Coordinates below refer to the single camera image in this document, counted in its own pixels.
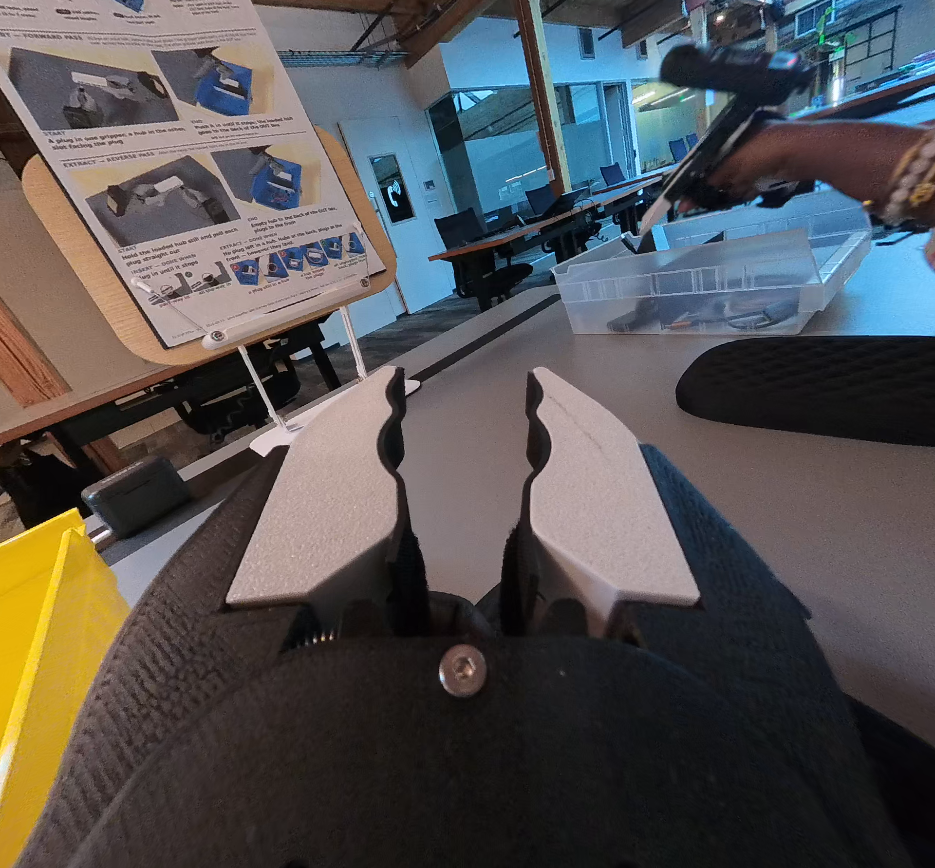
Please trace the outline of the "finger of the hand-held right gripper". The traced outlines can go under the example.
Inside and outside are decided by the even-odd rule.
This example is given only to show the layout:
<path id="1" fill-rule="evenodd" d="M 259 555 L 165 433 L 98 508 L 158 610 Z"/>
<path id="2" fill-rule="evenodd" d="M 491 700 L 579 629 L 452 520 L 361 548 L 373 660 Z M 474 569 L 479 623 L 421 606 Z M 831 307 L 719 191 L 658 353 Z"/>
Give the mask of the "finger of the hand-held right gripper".
<path id="1" fill-rule="evenodd" d="M 671 221 L 673 216 L 680 215 L 690 209 L 690 190 L 684 185 L 677 187 L 673 184 L 667 184 L 660 190 L 658 197 L 640 219 L 638 234 L 644 236 L 660 223 Z"/>

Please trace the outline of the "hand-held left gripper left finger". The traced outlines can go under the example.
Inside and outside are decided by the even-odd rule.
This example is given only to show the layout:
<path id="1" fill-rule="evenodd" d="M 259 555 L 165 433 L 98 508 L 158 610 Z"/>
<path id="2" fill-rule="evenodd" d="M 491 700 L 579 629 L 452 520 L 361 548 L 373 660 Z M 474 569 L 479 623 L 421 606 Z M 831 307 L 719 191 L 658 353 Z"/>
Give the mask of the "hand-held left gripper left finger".
<path id="1" fill-rule="evenodd" d="M 427 632 L 425 562 L 399 466 L 405 372 L 383 367 L 291 441 L 225 597 L 231 609 L 299 606 L 322 632 L 374 605 L 395 633 Z"/>

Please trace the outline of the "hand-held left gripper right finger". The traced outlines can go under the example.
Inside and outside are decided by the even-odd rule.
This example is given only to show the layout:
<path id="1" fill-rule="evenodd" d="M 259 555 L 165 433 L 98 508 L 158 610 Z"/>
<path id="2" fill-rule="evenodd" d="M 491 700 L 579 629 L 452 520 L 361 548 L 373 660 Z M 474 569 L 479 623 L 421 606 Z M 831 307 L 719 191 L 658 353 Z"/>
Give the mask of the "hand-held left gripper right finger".
<path id="1" fill-rule="evenodd" d="M 620 608 L 694 609 L 700 591 L 634 433 L 555 372 L 527 376 L 526 478 L 501 570 L 500 628 L 542 630 L 571 602 L 586 634 Z"/>

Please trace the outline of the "clear plastic bin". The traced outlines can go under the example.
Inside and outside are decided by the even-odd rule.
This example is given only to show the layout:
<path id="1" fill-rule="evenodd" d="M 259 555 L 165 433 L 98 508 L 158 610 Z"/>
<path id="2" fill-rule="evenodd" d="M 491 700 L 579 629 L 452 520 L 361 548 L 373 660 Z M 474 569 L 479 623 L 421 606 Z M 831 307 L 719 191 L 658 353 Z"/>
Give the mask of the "clear plastic bin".
<path id="1" fill-rule="evenodd" d="M 774 336 L 801 332 L 871 251 L 871 223 L 834 193 L 733 208 L 624 234 L 555 266 L 578 335 Z"/>

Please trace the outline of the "yellow plastic bin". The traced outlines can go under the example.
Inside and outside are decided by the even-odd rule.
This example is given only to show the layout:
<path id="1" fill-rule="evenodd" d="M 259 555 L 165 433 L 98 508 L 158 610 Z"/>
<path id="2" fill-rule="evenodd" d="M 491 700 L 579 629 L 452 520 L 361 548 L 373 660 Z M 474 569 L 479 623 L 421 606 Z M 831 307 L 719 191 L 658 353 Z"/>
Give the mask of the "yellow plastic bin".
<path id="1" fill-rule="evenodd" d="M 130 612 L 76 509 L 1 546 L 1 865 L 46 803 L 78 711 Z"/>

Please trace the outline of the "person's right hand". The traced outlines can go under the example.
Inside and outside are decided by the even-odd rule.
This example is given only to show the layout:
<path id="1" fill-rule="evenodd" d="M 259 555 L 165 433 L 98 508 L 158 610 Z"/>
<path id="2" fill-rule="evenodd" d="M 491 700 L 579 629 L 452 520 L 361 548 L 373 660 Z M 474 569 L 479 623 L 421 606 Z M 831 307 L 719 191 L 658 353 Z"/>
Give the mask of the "person's right hand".
<path id="1" fill-rule="evenodd" d="M 916 140 L 912 126 L 765 122 L 709 174 L 705 185 L 745 200 L 761 181 L 816 181 L 880 208 L 894 170 Z"/>

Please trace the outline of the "white board stand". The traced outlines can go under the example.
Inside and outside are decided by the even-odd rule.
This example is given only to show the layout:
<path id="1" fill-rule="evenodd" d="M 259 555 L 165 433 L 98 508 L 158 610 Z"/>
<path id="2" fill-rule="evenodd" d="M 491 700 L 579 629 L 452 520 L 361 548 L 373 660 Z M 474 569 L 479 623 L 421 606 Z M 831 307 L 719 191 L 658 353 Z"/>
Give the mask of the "white board stand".
<path id="1" fill-rule="evenodd" d="M 263 400 L 266 411 L 269 414 L 273 428 L 265 433 L 258 440 L 251 442 L 251 450 L 256 453 L 267 453 L 278 445 L 290 445 L 295 441 L 298 433 L 303 430 L 310 422 L 318 416 L 322 410 L 333 403 L 333 399 L 325 400 L 322 405 L 307 415 L 296 415 L 294 419 L 287 420 L 283 418 L 275 409 L 270 396 L 263 387 L 263 382 L 258 371 L 250 360 L 247 344 L 259 338 L 264 332 L 272 330 L 275 334 L 282 333 L 289 328 L 291 324 L 298 323 L 299 318 L 305 314 L 305 310 L 310 309 L 311 301 L 318 301 L 311 310 L 315 313 L 322 313 L 326 308 L 332 307 L 338 309 L 345 332 L 349 338 L 350 346 L 353 350 L 355 367 L 358 383 L 368 380 L 368 371 L 363 359 L 357 336 L 353 326 L 353 321 L 349 312 L 349 305 L 361 295 L 362 290 L 370 290 L 371 272 L 367 267 L 365 273 L 360 278 L 348 278 L 342 285 L 322 290 L 314 295 L 304 298 L 301 301 L 295 300 L 284 303 L 273 308 L 270 311 L 262 313 L 253 313 L 250 316 L 242 315 L 232 322 L 214 327 L 206 327 L 204 324 L 193 321 L 192 318 L 183 313 L 177 302 L 172 302 L 168 297 L 157 292 L 150 285 L 138 277 L 130 279 L 130 285 L 157 302 L 161 302 L 173 310 L 187 324 L 190 324 L 196 331 L 202 334 L 201 345 L 208 351 L 218 351 L 221 348 L 236 347 L 240 357 L 251 374 L 251 379 L 256 387 L 258 394 Z"/>

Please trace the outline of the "long wooden office desk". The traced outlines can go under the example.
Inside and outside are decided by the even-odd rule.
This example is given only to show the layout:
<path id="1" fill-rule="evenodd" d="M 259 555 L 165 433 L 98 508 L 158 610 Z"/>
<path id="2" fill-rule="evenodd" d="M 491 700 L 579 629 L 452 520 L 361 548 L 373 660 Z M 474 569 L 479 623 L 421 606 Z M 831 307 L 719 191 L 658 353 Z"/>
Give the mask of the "long wooden office desk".
<path id="1" fill-rule="evenodd" d="M 539 219 L 525 226 L 499 232 L 473 243 L 446 250 L 442 253 L 432 254 L 427 260 L 429 262 L 453 262 L 456 259 L 466 257 L 468 254 L 506 246 L 526 236 L 544 235 L 547 239 L 553 239 L 559 235 L 556 229 L 562 224 L 571 222 L 575 225 L 579 216 L 587 217 L 593 211 L 600 211 L 612 207 L 614 203 L 623 200 L 626 196 L 637 195 L 642 190 L 663 181 L 674 169 L 675 167 L 668 166 L 649 173 L 644 173 L 638 177 L 627 180 L 623 184 L 610 186 L 589 196 L 584 196 L 576 201 L 566 212 L 556 214 L 549 218 Z"/>

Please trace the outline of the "black office chair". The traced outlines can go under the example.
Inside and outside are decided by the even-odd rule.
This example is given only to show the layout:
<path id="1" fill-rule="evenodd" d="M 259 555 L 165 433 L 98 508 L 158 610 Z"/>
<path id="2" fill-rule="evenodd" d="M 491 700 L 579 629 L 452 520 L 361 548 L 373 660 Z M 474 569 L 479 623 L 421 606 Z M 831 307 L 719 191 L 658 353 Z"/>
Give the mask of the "black office chair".
<path id="1" fill-rule="evenodd" d="M 473 208 L 434 220 L 446 252 L 451 253 L 486 238 L 486 227 Z M 528 263 L 513 263 L 508 246 L 505 264 L 497 266 L 497 248 L 490 247 L 448 258 L 456 294 L 478 302 L 481 312 L 490 310 L 494 302 L 503 302 L 512 296 L 512 290 L 534 272 Z"/>

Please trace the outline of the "dark grey small case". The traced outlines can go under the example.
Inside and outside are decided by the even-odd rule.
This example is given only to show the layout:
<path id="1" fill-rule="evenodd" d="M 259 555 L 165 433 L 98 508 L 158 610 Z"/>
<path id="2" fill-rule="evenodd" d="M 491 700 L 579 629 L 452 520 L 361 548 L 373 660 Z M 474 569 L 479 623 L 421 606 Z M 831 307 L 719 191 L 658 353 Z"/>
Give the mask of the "dark grey small case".
<path id="1" fill-rule="evenodd" d="M 81 500 L 118 540 L 130 538 L 193 500 L 165 457 L 149 455 L 80 492 Z"/>

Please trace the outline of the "black mesh pad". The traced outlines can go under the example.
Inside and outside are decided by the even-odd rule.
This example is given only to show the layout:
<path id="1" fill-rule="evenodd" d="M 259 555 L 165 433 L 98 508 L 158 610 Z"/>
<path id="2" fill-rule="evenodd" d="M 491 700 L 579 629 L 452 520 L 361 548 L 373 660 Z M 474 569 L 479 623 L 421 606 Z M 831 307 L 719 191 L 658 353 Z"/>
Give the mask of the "black mesh pad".
<path id="1" fill-rule="evenodd" d="M 675 400 L 717 423 L 931 448 L 934 338 L 732 340 L 692 362 Z"/>

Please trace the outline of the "white door with phone sign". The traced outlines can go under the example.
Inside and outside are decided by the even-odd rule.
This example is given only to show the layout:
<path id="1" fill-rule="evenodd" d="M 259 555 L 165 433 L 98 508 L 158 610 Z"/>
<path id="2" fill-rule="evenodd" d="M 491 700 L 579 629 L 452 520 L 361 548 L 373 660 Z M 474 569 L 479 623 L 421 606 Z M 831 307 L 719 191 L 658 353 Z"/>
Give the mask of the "white door with phone sign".
<path id="1" fill-rule="evenodd" d="M 414 314 L 449 293 L 448 278 L 429 261 L 437 234 L 421 196 L 411 153 L 396 117 L 343 119 L 341 138 L 381 220 L 396 259 L 395 287 Z"/>

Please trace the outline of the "wooden display board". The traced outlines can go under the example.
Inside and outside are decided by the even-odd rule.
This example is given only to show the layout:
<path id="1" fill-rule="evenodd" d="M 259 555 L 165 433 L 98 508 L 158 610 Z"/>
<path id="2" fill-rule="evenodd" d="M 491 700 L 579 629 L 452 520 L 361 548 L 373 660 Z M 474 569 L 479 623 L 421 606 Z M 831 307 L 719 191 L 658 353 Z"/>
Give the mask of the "wooden display board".
<path id="1" fill-rule="evenodd" d="M 325 314 L 374 296 L 394 283 L 396 253 L 371 204 L 343 145 L 321 126 L 314 126 L 327 159 L 354 207 L 356 223 L 368 237 L 384 269 L 370 273 L 369 285 L 344 284 L 308 301 L 273 313 L 262 313 L 248 322 L 216 326 L 202 333 L 202 340 L 162 347 L 148 320 L 130 295 L 120 275 L 78 214 L 61 184 L 39 153 L 27 162 L 21 175 L 23 193 L 81 285 L 107 320 L 119 341 L 134 355 L 156 365 L 189 369 L 214 357 L 234 352 L 241 345 L 283 334 L 288 328 L 306 324 Z"/>

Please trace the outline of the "printed instruction sheet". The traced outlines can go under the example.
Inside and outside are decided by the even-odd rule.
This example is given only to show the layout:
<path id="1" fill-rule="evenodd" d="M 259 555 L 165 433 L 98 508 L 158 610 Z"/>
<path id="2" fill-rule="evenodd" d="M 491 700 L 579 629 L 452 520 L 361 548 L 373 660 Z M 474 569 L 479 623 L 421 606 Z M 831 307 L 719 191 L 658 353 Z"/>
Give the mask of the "printed instruction sheet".
<path id="1" fill-rule="evenodd" d="M 251 0 L 2 0 L 2 89 L 158 342 L 392 274 Z"/>

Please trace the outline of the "wooden support post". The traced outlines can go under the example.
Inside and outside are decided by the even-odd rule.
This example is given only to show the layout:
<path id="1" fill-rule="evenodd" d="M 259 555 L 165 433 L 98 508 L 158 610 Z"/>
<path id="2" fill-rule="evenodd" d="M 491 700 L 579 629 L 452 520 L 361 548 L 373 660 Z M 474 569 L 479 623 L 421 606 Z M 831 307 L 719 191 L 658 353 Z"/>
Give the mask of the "wooden support post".
<path id="1" fill-rule="evenodd" d="M 541 0 L 512 0 L 549 185 L 560 196 L 570 192 L 567 153 L 555 94 Z"/>

